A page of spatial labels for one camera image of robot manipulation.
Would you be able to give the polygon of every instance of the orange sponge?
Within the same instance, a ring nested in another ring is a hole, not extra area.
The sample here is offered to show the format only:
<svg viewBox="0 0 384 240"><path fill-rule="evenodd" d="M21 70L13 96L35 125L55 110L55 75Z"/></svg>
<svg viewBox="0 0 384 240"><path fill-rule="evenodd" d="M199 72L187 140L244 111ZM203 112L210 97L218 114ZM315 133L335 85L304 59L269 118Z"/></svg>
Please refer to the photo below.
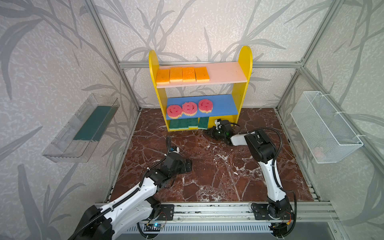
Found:
<svg viewBox="0 0 384 240"><path fill-rule="evenodd" d="M195 68L197 82L209 82L209 75L206 67Z"/></svg>
<svg viewBox="0 0 384 240"><path fill-rule="evenodd" d="M196 82L195 68L183 68L183 82Z"/></svg>
<svg viewBox="0 0 384 240"><path fill-rule="evenodd" d="M169 81L182 82L183 81L183 70L182 67L170 68Z"/></svg>
<svg viewBox="0 0 384 240"><path fill-rule="evenodd" d="M157 84L169 83L169 69L159 69L156 76Z"/></svg>

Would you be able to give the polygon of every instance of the marble surface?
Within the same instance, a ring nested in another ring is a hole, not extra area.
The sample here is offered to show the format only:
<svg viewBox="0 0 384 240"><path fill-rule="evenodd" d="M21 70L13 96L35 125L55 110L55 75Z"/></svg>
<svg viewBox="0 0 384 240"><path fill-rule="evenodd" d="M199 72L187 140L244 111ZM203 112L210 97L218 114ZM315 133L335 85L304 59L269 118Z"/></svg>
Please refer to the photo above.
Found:
<svg viewBox="0 0 384 240"><path fill-rule="evenodd" d="M294 189L298 201L313 201L274 110L242 109L238 124L242 131L262 126L281 129L283 149L277 165L283 187ZM171 188L158 192L155 197L159 201L267 201L261 168L247 146L227 146L208 138L202 130L167 132L160 109L142 110L111 200L137 184L145 168L163 157L166 136L171 136L173 146L180 147L182 156L192 160L193 170L178 175ZM278 136L272 133L269 136L277 145Z"/></svg>

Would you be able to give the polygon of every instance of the yellow shelf frame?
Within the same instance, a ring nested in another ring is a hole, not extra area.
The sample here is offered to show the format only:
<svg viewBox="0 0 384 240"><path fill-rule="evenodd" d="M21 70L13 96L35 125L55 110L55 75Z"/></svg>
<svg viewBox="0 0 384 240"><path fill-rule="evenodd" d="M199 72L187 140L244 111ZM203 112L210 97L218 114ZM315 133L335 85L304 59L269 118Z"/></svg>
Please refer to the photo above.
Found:
<svg viewBox="0 0 384 240"><path fill-rule="evenodd" d="M241 48L238 63L240 65L241 69L243 70L245 77L247 78L246 83L234 83L233 84L232 97L233 97L233 101L235 102L238 114L237 115L209 117L208 128L213 127L215 125L215 120L219 119L219 118L221 120L228 120L228 121L234 122L234 123L237 123L237 121L239 119L240 111L241 111L241 108L243 107L243 103L244 103L245 94L247 93L249 79L251 78L251 73L252 73L253 57L252 57L252 51L251 51L250 47L243 46ZM156 52L154 50L151 50L149 52L149 71L151 73L153 87L155 88L157 99L159 100L161 112L163 113L163 117L164 117L164 121L165 121L166 126L167 126L167 130L169 132L180 131L178 129L175 129L175 130L169 129L170 120L167 120L167 101L168 101L168 98L167 98L166 89L156 87L157 86L156 76L157 76L157 71L159 70L159 67L160 67L159 61L157 59ZM194 129L197 129L197 127L189 128L189 130L194 130Z"/></svg>

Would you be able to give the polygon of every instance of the blue shelf board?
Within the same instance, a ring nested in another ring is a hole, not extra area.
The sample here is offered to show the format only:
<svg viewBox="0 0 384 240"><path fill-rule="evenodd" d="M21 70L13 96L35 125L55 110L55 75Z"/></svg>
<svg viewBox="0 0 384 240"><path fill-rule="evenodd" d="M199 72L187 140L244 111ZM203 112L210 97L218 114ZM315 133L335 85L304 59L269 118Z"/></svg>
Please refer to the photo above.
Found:
<svg viewBox="0 0 384 240"><path fill-rule="evenodd" d="M227 115L237 115L237 108L235 102L233 101L232 94L226 95L211 95L211 96L197 96L197 97L182 97L182 98L168 98L167 107L170 105L182 105L186 102L194 102L199 105L199 101L202 99L208 99L212 101L214 107L210 113L202 113L200 110L197 110L197 113L193 116L183 116L178 119L184 118L204 118L204 117L217 117L217 116L227 116Z"/></svg>

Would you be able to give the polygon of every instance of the pink sponge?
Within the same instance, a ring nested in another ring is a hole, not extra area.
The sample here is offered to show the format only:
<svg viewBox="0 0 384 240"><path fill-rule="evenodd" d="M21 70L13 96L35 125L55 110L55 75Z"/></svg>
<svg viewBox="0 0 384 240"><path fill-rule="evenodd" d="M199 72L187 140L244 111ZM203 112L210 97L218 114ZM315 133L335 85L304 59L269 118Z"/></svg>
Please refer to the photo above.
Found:
<svg viewBox="0 0 384 240"><path fill-rule="evenodd" d="M183 109L179 105L170 105L167 107L167 114L172 119L177 119L183 115Z"/></svg>
<svg viewBox="0 0 384 240"><path fill-rule="evenodd" d="M187 102L183 104L183 113L187 116L193 116L197 113L197 104L194 102Z"/></svg>
<svg viewBox="0 0 384 240"><path fill-rule="evenodd" d="M209 101L208 99L200 100L199 102L199 110L202 113L210 113L212 112L212 109L214 108L214 104Z"/></svg>

